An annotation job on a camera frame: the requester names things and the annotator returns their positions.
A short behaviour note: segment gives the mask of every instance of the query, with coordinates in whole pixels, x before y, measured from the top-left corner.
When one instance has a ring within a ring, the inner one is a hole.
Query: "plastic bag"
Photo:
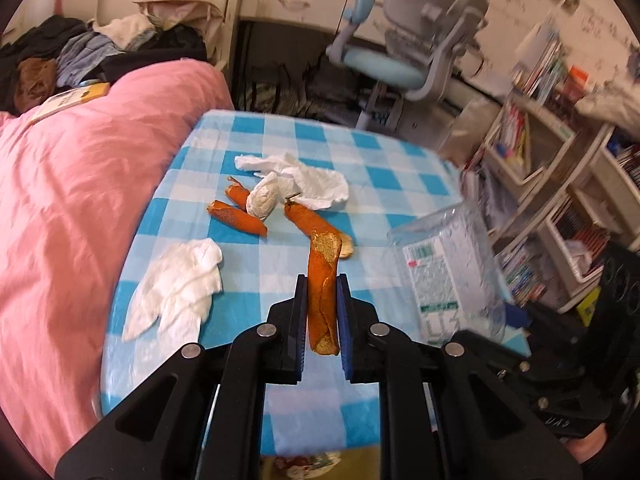
[[[640,102],[620,88],[608,85],[580,99],[575,109],[584,116],[615,124],[640,140]]]
[[[477,207],[460,203],[389,231],[408,304],[427,343],[462,329],[496,342],[505,326],[498,269]]]
[[[459,168],[464,166],[482,143],[498,113],[500,107],[489,99],[472,99],[453,121],[438,155],[450,160]]]

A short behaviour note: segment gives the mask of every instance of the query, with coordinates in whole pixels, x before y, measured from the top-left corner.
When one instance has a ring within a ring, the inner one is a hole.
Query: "pile of clothes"
[[[20,115],[87,80],[113,83],[142,66],[214,57],[222,14],[211,0],[134,0],[107,25],[51,16],[0,48],[0,111]]]

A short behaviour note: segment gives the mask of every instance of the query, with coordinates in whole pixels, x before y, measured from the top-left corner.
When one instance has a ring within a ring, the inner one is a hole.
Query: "blue checkered tablecloth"
[[[321,211],[351,235],[354,255],[341,260],[352,295],[376,306],[381,320],[420,339],[415,307],[392,264],[389,229],[460,201],[457,175],[416,146],[339,126],[272,115],[212,110],[190,134],[149,203],[127,256],[111,308],[102,361],[102,408],[113,409],[162,361],[156,327],[123,342],[127,307],[149,263],[177,241],[211,237],[222,248],[224,292],[214,296],[200,331],[206,348],[226,344],[266,319],[269,307],[293,296],[306,274],[309,241],[279,205],[267,218],[267,238],[247,235],[209,217],[207,204],[226,200],[227,176],[251,189],[258,178],[236,170],[236,155],[283,155],[332,168],[350,186],[347,202]],[[509,332],[512,348],[526,352]],[[305,353],[297,386],[270,385],[262,453],[309,454],[375,444],[380,439],[378,386],[344,381],[339,356]]]

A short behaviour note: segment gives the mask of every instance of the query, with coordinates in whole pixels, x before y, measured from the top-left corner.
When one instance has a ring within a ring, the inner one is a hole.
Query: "clear plastic packaging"
[[[496,342],[504,335],[504,300],[486,228],[469,202],[441,209],[388,233],[425,342],[442,345],[457,330]]]

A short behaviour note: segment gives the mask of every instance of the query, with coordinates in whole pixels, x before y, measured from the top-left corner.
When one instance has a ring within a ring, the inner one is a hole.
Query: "crumpled white tissue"
[[[276,206],[279,193],[278,174],[271,171],[249,193],[246,198],[246,211],[251,216],[264,220]]]
[[[300,193],[293,200],[309,209],[327,209],[349,197],[349,186],[343,174],[325,168],[313,168],[290,153],[284,156],[271,155],[259,158],[254,155],[236,156],[236,168],[255,171],[255,175],[266,177],[271,172],[278,175],[278,188],[283,198]]]
[[[222,290],[220,247],[210,238],[171,245],[152,261],[129,302],[123,341],[137,338],[160,317],[158,335],[177,350],[196,342],[209,317],[211,295]]]

